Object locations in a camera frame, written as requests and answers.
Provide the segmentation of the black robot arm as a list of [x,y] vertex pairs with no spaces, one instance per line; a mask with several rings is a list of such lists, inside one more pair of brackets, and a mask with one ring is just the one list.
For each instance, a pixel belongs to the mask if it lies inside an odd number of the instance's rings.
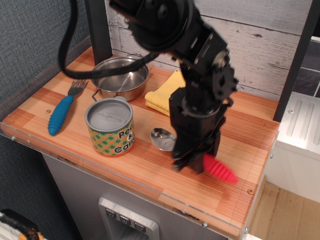
[[238,84],[226,42],[191,0],[112,0],[109,5],[126,17],[141,47],[179,61],[185,87],[169,98],[177,134],[173,166],[202,173],[205,156],[217,155],[225,112]]

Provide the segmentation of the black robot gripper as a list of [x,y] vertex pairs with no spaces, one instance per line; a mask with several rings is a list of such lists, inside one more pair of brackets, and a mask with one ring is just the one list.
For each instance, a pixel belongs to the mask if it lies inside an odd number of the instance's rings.
[[169,111],[177,134],[173,168],[179,172],[190,167],[197,174],[210,171],[216,161],[227,105],[212,101],[205,91],[190,97],[188,89],[178,88],[169,98]]

